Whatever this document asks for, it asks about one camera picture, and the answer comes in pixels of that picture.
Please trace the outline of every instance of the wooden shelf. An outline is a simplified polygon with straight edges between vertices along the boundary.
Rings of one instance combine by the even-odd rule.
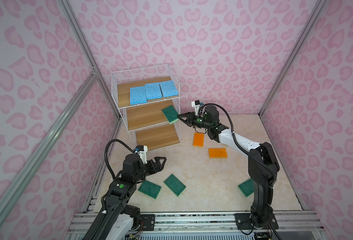
[[[162,122],[167,122],[162,109],[167,108],[170,105],[174,106],[172,100],[165,100],[161,102],[127,108],[128,130],[132,131]]]
[[[142,80],[142,81],[132,82],[132,83],[118,84],[118,107],[126,108],[126,107],[133,106],[130,104],[130,88],[144,86],[146,83],[158,83],[158,82],[164,82],[169,80],[171,80],[170,77],[165,77],[165,78],[153,78],[153,79]],[[175,95],[167,98],[151,99],[151,100],[147,100],[147,102],[151,103],[151,102],[155,102],[163,99],[171,99],[171,98],[177,98],[177,97],[178,95]]]
[[[179,143],[174,124],[162,125],[136,132],[136,144],[146,145],[148,151]]]

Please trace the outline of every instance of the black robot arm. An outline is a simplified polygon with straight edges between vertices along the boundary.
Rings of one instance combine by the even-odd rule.
[[[201,104],[199,101],[192,102],[192,106],[195,112],[180,114],[179,120],[189,127],[207,129],[210,139],[228,145],[248,157],[248,173],[255,182],[250,219],[254,228],[265,227],[273,216],[273,186],[280,170],[272,146],[268,142],[260,144],[234,133],[230,116],[221,106],[212,103]],[[231,129],[220,123],[216,107],[226,113]]]
[[[102,209],[87,231],[83,240],[105,240],[118,216],[122,213],[134,215],[133,227],[139,225],[140,209],[127,205],[136,190],[136,184],[145,180],[146,176],[162,171],[166,162],[165,157],[155,157],[144,164],[138,153],[129,154],[123,161],[123,170],[110,184],[107,193],[101,198]]]

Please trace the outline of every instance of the pink leopard print wall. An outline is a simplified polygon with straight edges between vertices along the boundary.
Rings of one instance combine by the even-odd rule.
[[[353,240],[353,1],[330,2],[263,122],[330,239]]]
[[[89,74],[55,0],[0,1],[0,198]]]
[[[113,71],[170,64],[181,108],[258,113],[315,0],[71,0],[108,85]]]
[[[95,83],[0,228],[0,240],[64,239],[85,203],[115,123]]]

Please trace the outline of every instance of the marble floor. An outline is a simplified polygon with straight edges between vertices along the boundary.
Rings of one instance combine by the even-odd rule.
[[[260,143],[270,142],[258,115],[231,115],[231,119],[234,131],[239,135]],[[226,116],[221,115],[220,121],[230,126]],[[147,153],[147,159],[153,159],[155,156],[167,158],[163,171],[146,178],[162,187],[158,197],[153,199],[137,190],[128,204],[139,207],[141,212],[250,211],[254,194],[245,197],[238,189],[239,184],[250,178],[246,156],[222,143],[210,140],[207,134],[203,147],[193,147],[194,129],[183,123],[180,126],[181,143]],[[133,147],[124,125],[118,139]],[[228,158],[210,159],[208,148],[212,147],[225,147]],[[129,153],[121,144],[115,145],[110,158],[115,174],[122,169],[123,160]],[[282,165],[280,166],[281,170],[274,185],[273,209],[302,210]],[[163,183],[170,174],[174,174],[186,185],[186,189],[178,197]],[[106,169],[95,212],[99,212],[100,197],[107,192],[111,182],[111,175]]]

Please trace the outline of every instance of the white wire rack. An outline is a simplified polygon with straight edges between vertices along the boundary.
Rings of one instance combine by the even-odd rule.
[[[143,80],[149,80],[149,79],[155,79],[155,78],[165,78],[165,77],[170,77],[171,80],[174,82],[176,89],[178,90],[178,93],[180,91],[180,84],[175,76],[173,70],[168,64],[164,65],[159,65],[159,66],[152,66],[152,67],[147,67],[147,68],[139,68],[139,69],[134,69],[134,70],[126,70],[126,71],[118,71],[118,72],[113,72],[112,77],[111,77],[111,95],[112,98],[114,99],[114,102],[116,104],[116,107],[119,109],[119,112],[123,118],[123,122],[126,126],[126,129],[128,131],[128,134],[130,135],[131,141],[134,143],[136,146],[136,131],[140,130],[145,130],[153,127],[158,127],[162,125],[167,125],[169,122],[161,122],[158,124],[154,124],[151,126],[147,127],[142,127],[139,129],[135,130],[128,130],[128,122],[127,122],[127,108],[133,107],[133,106],[139,106],[139,105],[145,105],[148,103],[142,103],[142,104],[136,104],[136,105],[130,105],[130,106],[124,106],[124,107],[119,107],[118,103],[118,85],[123,84],[123,83],[132,83],[132,82],[138,82],[138,81],[143,81]],[[175,97],[172,98],[165,98],[165,99],[159,99],[157,101],[152,101],[149,103],[156,103],[160,101],[166,101],[166,100],[172,100],[175,110],[180,114],[180,99],[179,99],[179,94],[176,95]],[[178,134],[178,138],[180,141],[180,121],[177,121],[174,123],[175,130]]]
[[[129,108],[129,107],[133,107],[133,106],[147,104],[147,103],[142,103],[142,104],[125,106],[125,107],[119,107],[118,106],[118,85],[119,84],[139,82],[139,81],[143,81],[143,80],[149,80],[149,79],[155,79],[155,78],[165,78],[165,77],[170,77],[171,80],[173,80],[173,82],[176,86],[176,89],[178,90],[178,93],[179,93],[179,88],[180,88],[179,81],[178,81],[177,77],[175,76],[173,70],[171,69],[171,67],[168,64],[147,67],[147,68],[139,68],[139,69],[133,69],[133,70],[113,72],[112,77],[111,77],[111,95],[112,95],[112,98],[114,99],[114,102],[115,102],[117,108]],[[169,100],[169,99],[173,99],[173,98],[160,99],[158,101],[152,101],[151,103],[165,101],[165,100]]]

